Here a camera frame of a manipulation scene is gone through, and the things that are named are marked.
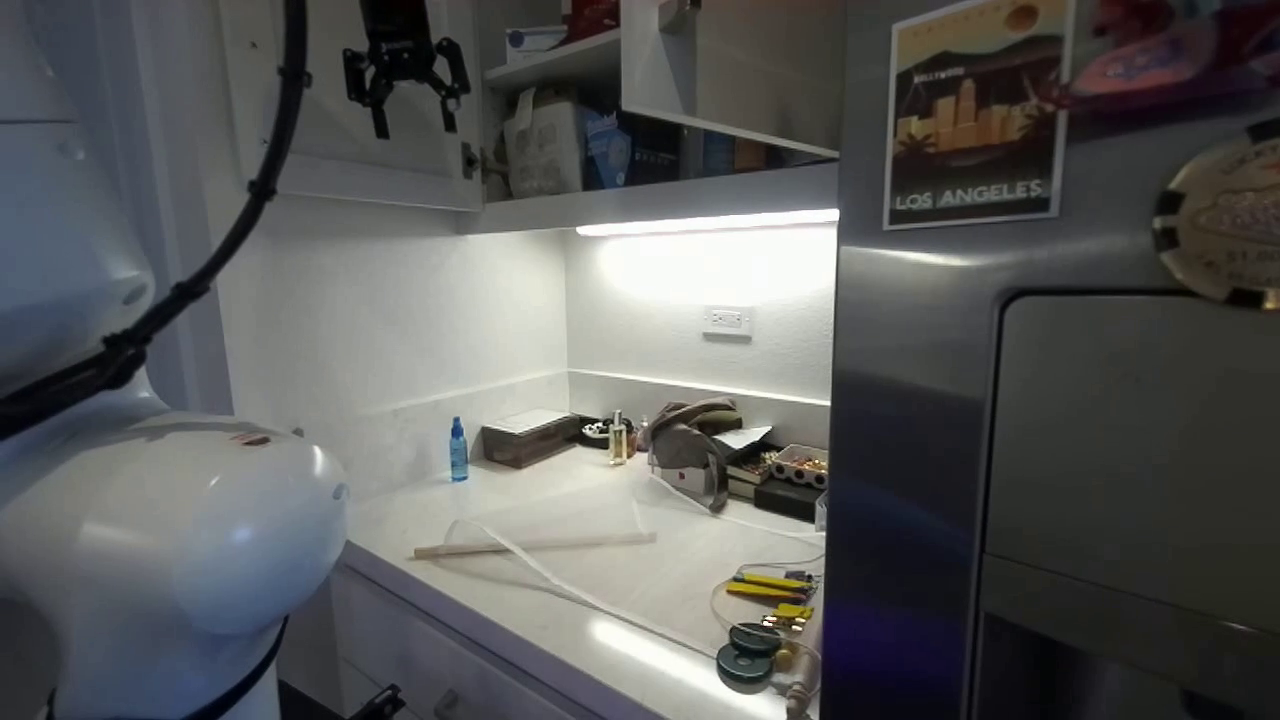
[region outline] box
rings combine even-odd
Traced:
[[[504,120],[510,197],[565,197],[585,188],[580,102],[549,93],[520,93]]]
[[[565,44],[565,36],[567,36],[567,22],[506,28],[504,31],[506,63],[523,63],[523,58],[549,54],[550,49]]]
[[[500,424],[481,424],[481,454],[504,469],[526,469],[565,451],[580,436],[580,417],[516,417]]]

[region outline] under-cabinet light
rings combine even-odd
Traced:
[[[752,210],[752,215],[678,215],[634,223],[580,223],[575,237],[675,237],[675,231],[741,231],[741,227],[807,227],[837,223],[839,207]]]

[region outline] black cable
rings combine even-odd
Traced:
[[[261,161],[255,181],[248,183],[248,199],[217,245],[217,250],[178,283],[169,286],[137,324],[125,330],[105,336],[105,347],[86,360],[74,360],[60,370],[47,370],[0,400],[0,439],[44,424],[47,417],[85,404],[95,390],[128,385],[148,362],[148,345],[199,296],[206,296],[213,281],[230,263],[230,256],[250,237],[255,220],[275,197],[279,167],[289,161],[294,120],[302,113],[307,76],[307,0],[279,0],[284,4],[284,63],[279,63],[279,102],[269,153]]]

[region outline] upper cabinet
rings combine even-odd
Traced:
[[[368,0],[428,7],[455,38],[455,129],[400,76],[382,134],[352,94],[370,36],[358,0],[313,0],[307,108],[279,191],[565,227],[837,202],[843,0]],[[279,7],[221,0],[241,163],[255,171]]]
[[[451,4],[428,0],[433,31],[470,36],[470,11]],[[279,0],[221,0],[221,21],[241,171],[248,181],[272,132],[284,11]],[[313,0],[307,28],[313,88],[279,191],[477,210],[481,183],[458,171],[465,142],[477,142],[481,129],[477,102],[465,101],[455,132],[445,132],[441,101],[415,85],[396,85],[382,102],[388,134],[381,141],[370,113],[348,94],[343,54],[368,52],[358,0]]]
[[[839,153],[843,0],[623,0],[623,108]]]

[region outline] yellow tool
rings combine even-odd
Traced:
[[[741,572],[725,585],[726,594],[749,594],[765,604],[807,604],[810,578],[807,574],[760,574],[760,572]]]

